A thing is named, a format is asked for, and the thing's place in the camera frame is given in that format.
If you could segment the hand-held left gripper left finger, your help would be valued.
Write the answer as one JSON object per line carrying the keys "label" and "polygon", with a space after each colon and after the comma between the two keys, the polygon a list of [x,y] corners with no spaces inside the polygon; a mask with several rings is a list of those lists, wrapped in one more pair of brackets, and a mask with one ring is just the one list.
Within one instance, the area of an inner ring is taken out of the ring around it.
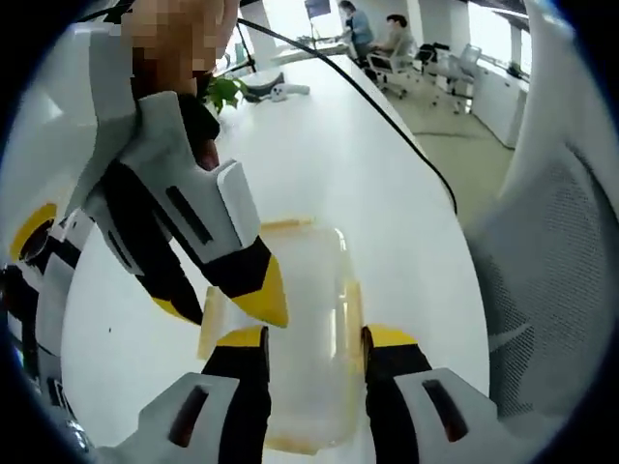
{"label": "hand-held left gripper left finger", "polygon": [[269,329],[234,330],[199,373],[147,404],[122,463],[260,463],[271,415]]}

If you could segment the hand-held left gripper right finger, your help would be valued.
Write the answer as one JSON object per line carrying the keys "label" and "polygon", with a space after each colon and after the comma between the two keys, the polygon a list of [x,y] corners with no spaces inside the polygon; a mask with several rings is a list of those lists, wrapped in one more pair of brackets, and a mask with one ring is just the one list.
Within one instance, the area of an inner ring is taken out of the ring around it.
{"label": "hand-held left gripper right finger", "polygon": [[417,340],[380,324],[362,328],[366,411],[378,463],[494,463],[496,406]]}

